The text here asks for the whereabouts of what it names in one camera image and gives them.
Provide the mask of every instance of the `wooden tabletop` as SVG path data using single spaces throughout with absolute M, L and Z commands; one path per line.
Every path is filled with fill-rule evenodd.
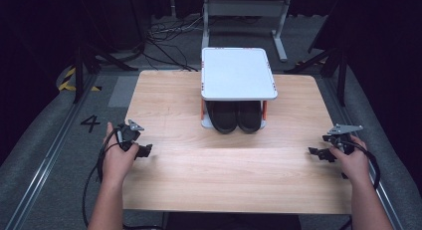
M 278 97 L 267 124 L 253 134 L 201 125 L 201 74 L 143 71 L 126 119 L 153 144 L 123 186 L 125 209 L 162 211 L 350 214 L 351 186 L 339 163 L 320 161 L 332 128 L 317 83 L 274 75 Z

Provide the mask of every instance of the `black shoe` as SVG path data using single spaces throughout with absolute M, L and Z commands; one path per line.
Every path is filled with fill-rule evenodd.
M 262 116 L 260 101 L 238 102 L 237 123 L 242 131 L 252 133 L 260 129 Z
M 235 130 L 236 123 L 236 103 L 206 101 L 208 115 L 212 125 L 221 133 L 229 133 Z

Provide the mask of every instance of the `hand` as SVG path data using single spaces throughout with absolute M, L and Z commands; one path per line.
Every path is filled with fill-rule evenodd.
M 112 124 L 109 122 L 107 124 L 104 141 L 106 141 L 106 138 L 111 132 Z M 137 154 L 139 145 L 134 143 L 128 151 L 124 151 L 117 144 L 115 135 L 113 135 L 105 149 L 108 149 L 108 151 L 105 153 L 105 160 L 103 164 L 103 182 L 122 184 L 124 178 L 133 165 L 133 160 Z
M 362 140 L 353 135 L 350 137 L 353 142 L 360 144 L 366 149 L 366 144 Z M 356 182 L 370 182 L 369 161 L 361 150 L 355 148 L 353 153 L 347 155 L 332 146 L 329 151 L 341 162 L 341 169 L 352 184 Z

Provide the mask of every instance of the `gray carpet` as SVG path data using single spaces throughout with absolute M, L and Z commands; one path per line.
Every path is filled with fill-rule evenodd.
M 211 27 L 210 46 L 264 48 L 273 71 L 281 71 L 292 68 L 297 61 L 306 60 L 317 53 L 313 51 L 308 54 L 307 49 L 322 22 L 322 17 L 298 17 L 287 20 L 282 33 L 282 40 L 289 58 L 287 63 L 281 63 L 278 60 L 269 32 L 263 32 L 261 28 L 271 26 L 271 21 L 268 20 L 260 20 L 255 24 L 233 20 L 217 21 Z M 222 30 L 224 27 L 230 29 L 231 32 Z M 193 30 L 161 44 L 177 46 L 185 55 L 187 64 L 198 69 L 201 38 L 201 30 Z M 177 49 L 169 46 L 161 47 L 174 60 L 184 63 L 184 58 Z M 146 46 L 145 54 L 169 61 L 162 52 L 150 44 Z M 117 57 L 126 55 L 127 52 L 116 54 Z M 128 64 L 139 67 L 141 70 L 179 69 L 175 65 L 161 64 L 152 60 L 149 62 L 152 67 L 142 56 Z M 333 123 L 362 124 L 365 127 L 365 130 L 359 132 L 359 136 L 367 142 L 378 158 L 382 186 L 402 225 L 402 228 L 397 229 L 420 229 L 422 200 L 417 188 L 389 144 L 352 72 L 349 71 L 347 74 L 346 108 L 341 108 L 332 97 L 332 87 L 335 85 L 336 78 L 322 79 L 317 74 L 319 68 L 311 67 L 303 74 L 313 75 L 316 78 Z M 75 118 L 63 135 L 63 144 L 57 150 L 57 159 L 53 162 L 51 171 L 46 172 L 46 181 L 41 183 L 40 192 L 34 195 L 33 205 L 27 206 L 28 214 L 23 215 L 19 227 L 21 229 L 85 228 L 81 208 L 85 181 L 96 163 L 102 139 L 105 136 L 106 122 L 123 121 L 138 75 L 139 71 L 121 72 L 116 67 L 105 66 L 99 75 L 93 77 L 94 85 L 102 87 L 102 90 L 87 92 L 78 104 L 77 110 L 72 104 L 75 93 L 62 91 L 34 120 L 0 168 L 1 229 L 6 228 L 40 164 L 49 160 L 50 156 L 46 157 L 46 154 L 51 150 L 52 143 L 61 132 L 62 124 L 66 122 L 71 112 Z M 96 125 L 89 133 L 89 127 L 81 125 L 81 122 L 92 115 L 96 115 L 97 121 L 101 124 Z M 93 179 L 87 195 L 89 215 L 93 209 L 98 188 L 99 185 Z M 160 225 L 162 216 L 161 212 L 125 211 L 125 223 L 127 225 Z M 301 223 L 304 230 L 329 230 L 339 229 L 347 219 L 348 216 L 343 215 L 302 215 Z

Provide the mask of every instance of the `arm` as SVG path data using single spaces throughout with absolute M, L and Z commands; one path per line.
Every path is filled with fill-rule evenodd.
M 359 138 L 352 136 L 351 139 L 366 148 Z M 341 162 L 341 168 L 351 182 L 353 229 L 393 229 L 373 189 L 366 155 L 357 148 L 351 155 L 346 155 L 334 147 L 330 151 Z
M 107 124 L 106 137 L 112 132 L 112 125 Z M 134 143 L 125 152 L 116 143 L 113 136 L 108 143 L 111 148 L 105 153 L 103 165 L 103 183 L 100 187 L 88 229 L 122 229 L 122 185 L 124 178 L 133 165 L 138 150 Z

